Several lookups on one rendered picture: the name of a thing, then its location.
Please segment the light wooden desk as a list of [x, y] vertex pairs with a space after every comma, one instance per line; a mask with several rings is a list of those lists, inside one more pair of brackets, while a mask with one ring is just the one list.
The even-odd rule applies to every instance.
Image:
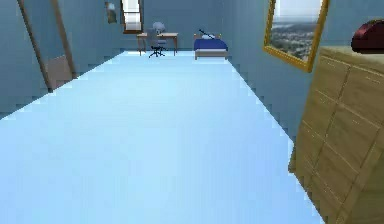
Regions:
[[[178, 34], [177, 33], [161, 33], [158, 35], [160, 39], [171, 39], [174, 44], [174, 53], [178, 52]], [[146, 33], [141, 33], [136, 35], [137, 43], [138, 43], [138, 51], [139, 53], [146, 51]]]

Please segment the grey swivel office chair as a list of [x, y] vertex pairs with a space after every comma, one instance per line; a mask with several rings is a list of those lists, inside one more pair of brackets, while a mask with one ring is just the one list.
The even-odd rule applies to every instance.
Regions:
[[148, 44], [152, 50], [152, 53], [149, 55], [149, 57], [163, 56], [162, 51], [164, 50], [164, 45], [167, 43], [167, 41], [161, 39], [160, 34], [164, 30], [165, 30], [165, 26], [161, 22], [154, 22], [152, 27], [147, 30]]

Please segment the pale wooden chest of drawers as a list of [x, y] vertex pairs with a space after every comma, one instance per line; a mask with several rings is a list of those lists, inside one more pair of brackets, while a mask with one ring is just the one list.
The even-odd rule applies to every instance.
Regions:
[[289, 171], [325, 224], [384, 224], [384, 54], [320, 49]]

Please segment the gold framed landscape picture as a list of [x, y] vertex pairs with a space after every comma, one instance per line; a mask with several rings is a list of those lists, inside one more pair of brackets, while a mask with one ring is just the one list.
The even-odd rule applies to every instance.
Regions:
[[329, 0], [269, 0], [263, 50], [311, 72]]

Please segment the dark red round object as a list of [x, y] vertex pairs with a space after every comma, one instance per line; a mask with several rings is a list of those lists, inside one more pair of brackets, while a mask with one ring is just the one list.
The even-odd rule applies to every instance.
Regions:
[[351, 48], [362, 54], [384, 54], [384, 19], [361, 25], [352, 37]]

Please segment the blue bed with wooden frame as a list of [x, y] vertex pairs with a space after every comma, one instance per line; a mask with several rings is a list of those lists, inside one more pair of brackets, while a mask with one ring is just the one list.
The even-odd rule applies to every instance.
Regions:
[[194, 35], [194, 58], [199, 57], [228, 57], [228, 46], [221, 39], [221, 36], [215, 36], [215, 39], [202, 39], [201, 34]]

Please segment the small framed wall picture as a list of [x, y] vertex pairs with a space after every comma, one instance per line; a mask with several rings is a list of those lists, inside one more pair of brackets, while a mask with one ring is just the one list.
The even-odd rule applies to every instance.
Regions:
[[105, 7], [106, 7], [106, 12], [107, 12], [107, 21], [109, 23], [116, 23], [117, 22], [117, 15], [116, 15], [115, 5], [111, 2], [106, 2]]

